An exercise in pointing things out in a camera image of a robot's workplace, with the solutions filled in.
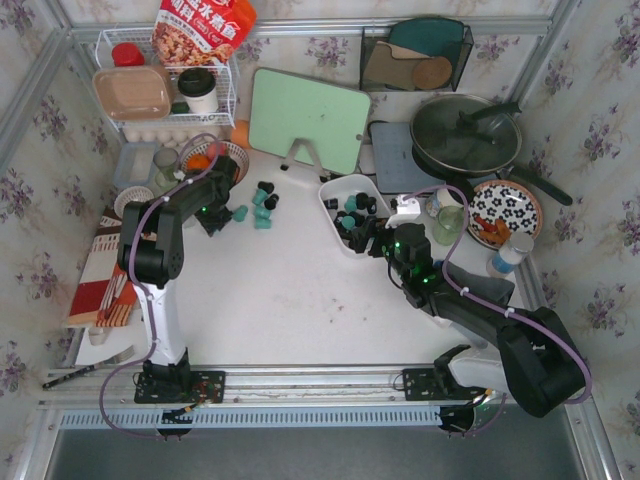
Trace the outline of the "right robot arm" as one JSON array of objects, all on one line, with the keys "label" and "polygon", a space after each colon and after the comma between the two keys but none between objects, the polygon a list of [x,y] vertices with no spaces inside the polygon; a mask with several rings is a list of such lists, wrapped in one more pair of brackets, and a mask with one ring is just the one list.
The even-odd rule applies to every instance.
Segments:
[{"label": "right robot arm", "polygon": [[392,284],[403,291],[414,308],[433,317],[451,320],[494,345],[499,352],[506,385],[518,405],[541,418],[558,405],[571,403],[581,392],[589,396],[591,373],[559,316],[551,309],[512,309],[488,294],[468,289],[473,276],[431,257],[431,244],[422,224],[405,223],[384,228],[368,218],[346,234],[348,246],[387,262]]}]

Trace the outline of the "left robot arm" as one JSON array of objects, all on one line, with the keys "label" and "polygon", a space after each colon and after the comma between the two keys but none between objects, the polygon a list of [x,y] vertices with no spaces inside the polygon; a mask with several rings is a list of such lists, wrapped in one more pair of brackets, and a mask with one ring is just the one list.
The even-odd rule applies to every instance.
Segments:
[{"label": "left robot arm", "polygon": [[223,155],[207,168],[187,173],[168,192],[124,207],[117,264],[132,282],[142,311],[148,345],[142,359],[145,380],[181,393],[192,388],[176,300],[185,259],[183,224],[196,215],[228,217],[226,204],[240,177],[241,167]]}]

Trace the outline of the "grey microfibre cloth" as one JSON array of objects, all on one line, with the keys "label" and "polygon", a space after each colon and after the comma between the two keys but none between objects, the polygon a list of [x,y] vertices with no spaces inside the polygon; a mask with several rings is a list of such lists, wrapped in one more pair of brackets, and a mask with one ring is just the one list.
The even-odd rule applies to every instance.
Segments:
[{"label": "grey microfibre cloth", "polygon": [[468,287],[472,294],[499,305],[507,305],[515,290],[507,279],[473,274],[454,264],[447,266],[447,272],[457,286]]}]

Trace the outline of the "white plastic storage basket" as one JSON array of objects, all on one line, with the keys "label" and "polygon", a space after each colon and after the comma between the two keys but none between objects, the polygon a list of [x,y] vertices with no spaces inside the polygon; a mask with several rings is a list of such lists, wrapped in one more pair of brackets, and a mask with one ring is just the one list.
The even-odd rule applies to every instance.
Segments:
[{"label": "white plastic storage basket", "polygon": [[[374,215],[362,209],[361,201],[368,196],[377,199],[377,213]],[[318,197],[339,248],[348,257],[365,258],[368,254],[355,253],[349,247],[349,233],[367,218],[373,217],[387,222],[391,217],[389,204],[374,182],[362,174],[347,175],[323,184]]]}]

